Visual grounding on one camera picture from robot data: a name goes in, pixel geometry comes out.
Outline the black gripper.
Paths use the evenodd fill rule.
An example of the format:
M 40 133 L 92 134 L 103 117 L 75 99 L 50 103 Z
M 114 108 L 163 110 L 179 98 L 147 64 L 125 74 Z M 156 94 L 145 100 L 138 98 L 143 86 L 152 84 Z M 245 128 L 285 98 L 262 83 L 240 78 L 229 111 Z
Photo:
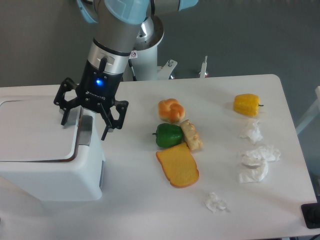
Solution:
M 108 61 L 101 60 L 98 67 L 86 62 L 84 72 L 79 85 L 70 77 L 65 78 L 57 91 L 53 103 L 63 111 L 61 125 L 68 121 L 71 109 L 82 106 L 95 113 L 100 113 L 105 122 L 105 128 L 101 136 L 104 141 L 109 130 L 121 129 L 123 127 L 129 102 L 126 100 L 115 100 L 122 74 L 110 74 L 105 72 Z M 67 92 L 75 90 L 76 97 L 66 100 Z M 114 119 L 111 111 L 114 107 L 118 113 L 118 119 Z

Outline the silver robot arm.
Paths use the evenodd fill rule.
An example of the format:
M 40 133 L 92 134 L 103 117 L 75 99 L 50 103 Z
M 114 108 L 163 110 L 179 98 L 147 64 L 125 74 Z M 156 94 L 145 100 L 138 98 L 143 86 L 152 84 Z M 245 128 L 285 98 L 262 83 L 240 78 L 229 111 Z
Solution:
M 61 124 L 70 110 L 81 106 L 101 114 L 106 126 L 104 140 L 111 129 L 121 129 L 129 103 L 115 99 L 143 22 L 161 15 L 194 7 L 196 0 L 95 0 L 97 32 L 92 40 L 79 84 L 65 78 L 54 99 L 63 111 Z

